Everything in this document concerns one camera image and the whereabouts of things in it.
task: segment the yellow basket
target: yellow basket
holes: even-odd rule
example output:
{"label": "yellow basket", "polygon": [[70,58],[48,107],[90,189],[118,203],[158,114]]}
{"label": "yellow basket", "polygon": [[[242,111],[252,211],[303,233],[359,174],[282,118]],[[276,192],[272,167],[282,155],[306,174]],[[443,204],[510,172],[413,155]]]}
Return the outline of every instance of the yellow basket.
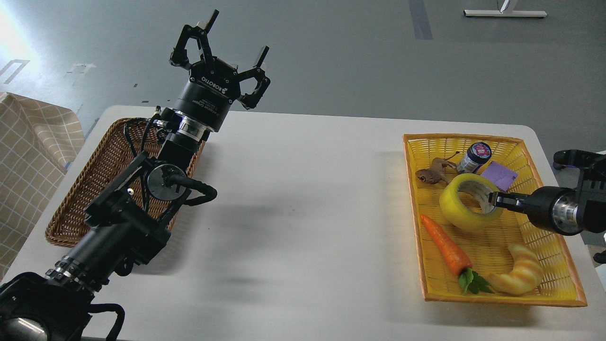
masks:
{"label": "yellow basket", "polygon": [[[461,153],[450,160],[457,163],[473,143],[485,142],[493,153],[491,161],[518,173],[510,192],[530,194],[541,187],[542,182],[522,140],[461,134],[405,134],[403,140],[408,165],[408,185],[415,217],[419,272],[426,301],[587,306],[581,281],[561,235],[538,229],[528,221],[525,214],[507,210],[504,210],[496,221],[482,231],[464,232],[450,224],[440,210],[439,196],[445,188],[445,183],[441,181],[438,184],[427,184],[415,177],[417,170],[429,168],[432,159],[447,158],[460,151]],[[487,165],[488,163],[482,166],[478,173],[481,174]],[[456,170],[452,168],[447,168],[445,171],[451,179],[457,176]],[[478,295],[461,294],[457,278],[448,270],[438,248],[427,231],[422,228],[420,214],[438,222],[469,256],[473,269],[484,277],[489,273],[502,274],[511,271],[513,259],[507,249],[509,243],[526,245],[536,253],[543,267],[542,283],[534,291],[521,296],[484,292]]]}

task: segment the wicker basket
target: wicker basket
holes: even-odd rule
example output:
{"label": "wicker basket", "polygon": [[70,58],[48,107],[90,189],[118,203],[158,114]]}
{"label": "wicker basket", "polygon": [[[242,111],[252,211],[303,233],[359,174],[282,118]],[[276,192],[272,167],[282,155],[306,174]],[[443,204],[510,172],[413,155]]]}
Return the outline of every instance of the wicker basket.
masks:
{"label": "wicker basket", "polygon": [[[84,208],[107,187],[107,185],[128,166],[133,159],[133,154],[128,147],[124,136],[124,126],[131,118],[123,118],[114,122],[105,133],[99,145],[84,166],[72,188],[57,208],[45,232],[46,240],[54,245],[73,247],[90,229],[84,223]],[[128,131],[132,138],[135,150],[141,146],[141,137],[145,130],[144,122],[128,124]],[[156,128],[151,127],[144,149],[150,156],[157,157],[161,145],[156,137]],[[196,169],[204,144],[198,153],[191,159],[186,174],[191,177]],[[135,193],[133,198],[139,206],[142,205],[141,185],[137,179],[132,186]],[[168,207],[168,201],[160,201],[150,198],[149,214],[153,218]],[[168,224],[170,230],[175,223],[175,218]]]}
{"label": "wicker basket", "polygon": [[[415,177],[419,169],[428,168],[432,159],[446,158],[456,151],[462,153],[451,159],[457,163],[471,144],[485,142],[490,146],[491,161],[500,163],[518,173],[510,192],[530,194],[542,186],[541,179],[524,142],[517,138],[485,135],[423,134],[404,135],[404,154],[408,166],[408,185],[415,217],[415,237],[423,296],[426,301],[474,303],[504,303],[512,305],[587,306],[576,268],[561,235],[534,227],[524,214],[507,210],[480,232],[464,232],[451,225],[442,215],[439,195],[444,182],[426,184]],[[486,168],[482,166],[478,173]],[[449,178],[456,170],[446,169]],[[477,205],[477,202],[466,202]],[[522,243],[539,257],[544,270],[542,283],[534,291],[521,296],[481,292],[478,295],[461,294],[457,278],[447,269],[444,259],[427,231],[422,228],[420,214],[436,220],[446,233],[467,253],[474,270],[487,277],[489,273],[511,271],[513,259],[507,250],[509,243]]]}

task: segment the croissant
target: croissant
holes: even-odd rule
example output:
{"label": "croissant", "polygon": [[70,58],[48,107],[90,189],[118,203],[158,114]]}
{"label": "croissant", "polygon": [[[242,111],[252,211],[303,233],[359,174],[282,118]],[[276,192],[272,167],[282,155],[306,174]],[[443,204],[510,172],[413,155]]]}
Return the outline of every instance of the croissant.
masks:
{"label": "croissant", "polygon": [[521,295],[535,289],[543,279],[543,268],[536,254],[524,245],[507,246],[513,257],[513,269],[508,274],[489,274],[490,285],[502,292]]}

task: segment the purple card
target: purple card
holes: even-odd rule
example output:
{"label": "purple card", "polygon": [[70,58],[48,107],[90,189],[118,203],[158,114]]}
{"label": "purple card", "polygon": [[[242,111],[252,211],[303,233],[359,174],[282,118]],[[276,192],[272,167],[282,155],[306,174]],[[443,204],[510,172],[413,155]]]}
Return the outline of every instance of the purple card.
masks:
{"label": "purple card", "polygon": [[518,177],[518,173],[492,161],[482,172],[482,176],[495,184],[500,190],[507,191]]}

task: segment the tape roll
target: tape roll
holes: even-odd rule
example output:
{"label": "tape roll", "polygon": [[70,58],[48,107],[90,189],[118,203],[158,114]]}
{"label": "tape roll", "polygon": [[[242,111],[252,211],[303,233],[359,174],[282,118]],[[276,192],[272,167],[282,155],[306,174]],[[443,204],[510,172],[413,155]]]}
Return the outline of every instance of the tape roll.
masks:
{"label": "tape roll", "polygon": [[[502,208],[492,206],[488,195],[499,189],[490,180],[478,174],[457,175],[440,195],[440,209],[451,224],[465,231],[477,231],[496,220]],[[467,193],[480,204],[482,212],[474,212],[461,201],[459,193]]]}

